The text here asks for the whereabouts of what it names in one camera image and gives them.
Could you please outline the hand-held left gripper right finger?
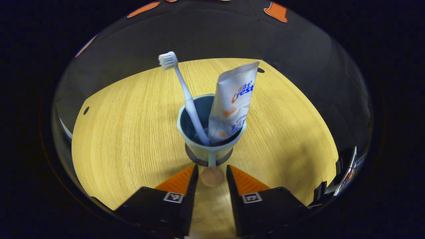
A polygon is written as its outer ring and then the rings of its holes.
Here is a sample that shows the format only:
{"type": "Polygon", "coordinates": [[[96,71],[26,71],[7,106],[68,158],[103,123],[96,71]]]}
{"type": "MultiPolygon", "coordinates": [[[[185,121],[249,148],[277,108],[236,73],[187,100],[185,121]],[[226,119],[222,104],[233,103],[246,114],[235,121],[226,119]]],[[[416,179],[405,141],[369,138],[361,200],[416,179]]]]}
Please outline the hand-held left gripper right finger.
{"type": "Polygon", "coordinates": [[[282,238],[310,210],[284,187],[271,188],[235,166],[226,167],[236,234],[240,238],[282,238]]]}

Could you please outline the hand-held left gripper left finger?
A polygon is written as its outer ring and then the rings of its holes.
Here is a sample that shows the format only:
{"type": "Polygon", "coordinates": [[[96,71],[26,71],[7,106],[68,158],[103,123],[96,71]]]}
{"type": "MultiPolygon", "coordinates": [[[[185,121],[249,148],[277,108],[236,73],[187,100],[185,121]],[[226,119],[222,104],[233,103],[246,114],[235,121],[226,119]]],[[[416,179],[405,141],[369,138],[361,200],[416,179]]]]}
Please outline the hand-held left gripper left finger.
{"type": "Polygon", "coordinates": [[[183,239],[189,235],[199,170],[196,164],[155,188],[141,187],[114,213],[152,239],[183,239]]]}

